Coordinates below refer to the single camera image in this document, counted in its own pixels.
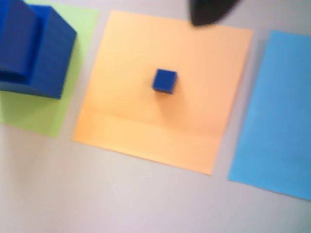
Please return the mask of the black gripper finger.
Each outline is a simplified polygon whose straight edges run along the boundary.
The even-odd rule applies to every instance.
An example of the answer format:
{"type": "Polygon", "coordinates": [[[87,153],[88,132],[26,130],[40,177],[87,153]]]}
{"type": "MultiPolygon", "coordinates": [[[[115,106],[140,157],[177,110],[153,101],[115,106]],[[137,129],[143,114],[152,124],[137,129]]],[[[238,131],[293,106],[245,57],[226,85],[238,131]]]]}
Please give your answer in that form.
{"type": "Polygon", "coordinates": [[[190,22],[193,26],[214,24],[226,17],[240,0],[189,0],[190,22]]]}

